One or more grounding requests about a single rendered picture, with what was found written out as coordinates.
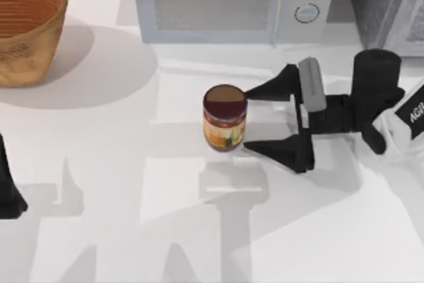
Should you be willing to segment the pale microwave oven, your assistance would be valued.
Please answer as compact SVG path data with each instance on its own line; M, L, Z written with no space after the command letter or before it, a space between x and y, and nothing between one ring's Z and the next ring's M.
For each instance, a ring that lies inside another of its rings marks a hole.
M317 42L327 24L327 17L332 0L278 0L275 38L270 43L285 44ZM296 21L293 14L298 6L312 3L318 6L320 15L312 23L302 24Z

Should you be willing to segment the brown and yellow can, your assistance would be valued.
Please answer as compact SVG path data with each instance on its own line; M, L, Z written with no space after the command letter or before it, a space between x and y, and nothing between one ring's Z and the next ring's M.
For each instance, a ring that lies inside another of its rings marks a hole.
M211 87L203 97L203 134L211 148L228 152L244 138L248 101L231 84Z

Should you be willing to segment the round microwave knob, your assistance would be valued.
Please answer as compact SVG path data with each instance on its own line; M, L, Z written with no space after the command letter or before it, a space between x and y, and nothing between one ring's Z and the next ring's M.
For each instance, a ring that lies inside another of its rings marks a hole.
M298 6L293 14L296 21L302 24L312 23L317 20L319 15L320 10L318 6L312 3Z

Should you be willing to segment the grey cabinet with dark inside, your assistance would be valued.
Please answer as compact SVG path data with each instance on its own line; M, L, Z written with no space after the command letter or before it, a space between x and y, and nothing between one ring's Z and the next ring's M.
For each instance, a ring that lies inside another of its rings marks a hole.
M365 48L424 58L424 0L351 0Z

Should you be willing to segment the woven wooden basket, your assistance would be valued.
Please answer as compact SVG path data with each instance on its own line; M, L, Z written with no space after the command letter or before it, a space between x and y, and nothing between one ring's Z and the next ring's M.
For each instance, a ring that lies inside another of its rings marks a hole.
M68 0L0 0L0 87L37 84L48 73Z

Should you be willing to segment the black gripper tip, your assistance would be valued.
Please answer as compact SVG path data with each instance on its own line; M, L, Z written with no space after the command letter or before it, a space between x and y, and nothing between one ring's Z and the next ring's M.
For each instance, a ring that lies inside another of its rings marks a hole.
M0 220L18 219L27 209L28 203L11 175L3 135L0 133Z

